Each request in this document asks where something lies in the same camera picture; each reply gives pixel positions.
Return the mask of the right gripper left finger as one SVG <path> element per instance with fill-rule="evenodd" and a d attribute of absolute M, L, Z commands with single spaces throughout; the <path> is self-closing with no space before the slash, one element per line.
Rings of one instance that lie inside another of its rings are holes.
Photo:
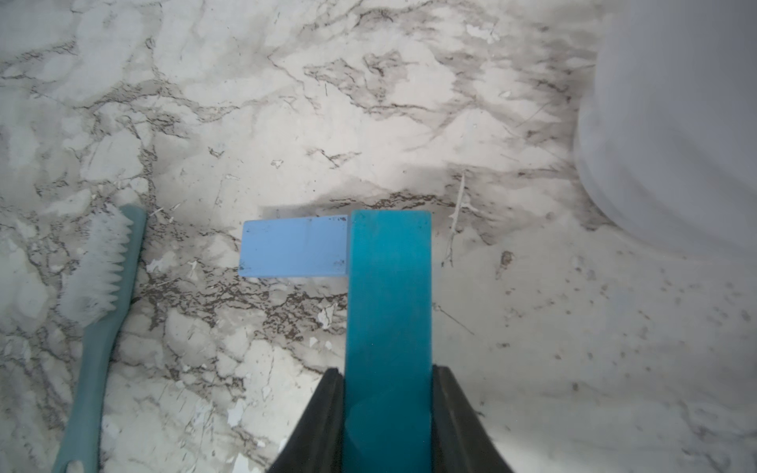
<path fill-rule="evenodd" d="M 344 376 L 337 368 L 330 368 L 268 472 L 341 472 L 343 419 Z"/>

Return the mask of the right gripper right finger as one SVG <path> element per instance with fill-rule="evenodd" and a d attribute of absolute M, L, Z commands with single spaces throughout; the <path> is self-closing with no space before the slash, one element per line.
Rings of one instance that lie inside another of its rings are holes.
<path fill-rule="evenodd" d="M 514 473 L 449 367 L 433 366 L 432 471 Z"/>

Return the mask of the teal block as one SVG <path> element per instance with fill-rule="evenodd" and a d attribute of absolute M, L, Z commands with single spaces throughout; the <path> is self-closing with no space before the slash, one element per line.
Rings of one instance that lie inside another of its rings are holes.
<path fill-rule="evenodd" d="M 345 472 L 432 469 L 431 259 L 429 213 L 353 212 Z"/>

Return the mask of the light blue block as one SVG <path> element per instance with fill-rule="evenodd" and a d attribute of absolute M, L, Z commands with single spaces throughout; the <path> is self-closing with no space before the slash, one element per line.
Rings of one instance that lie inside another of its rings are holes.
<path fill-rule="evenodd" d="M 239 275 L 343 277 L 348 274 L 349 227 L 345 215 L 245 222 Z"/>

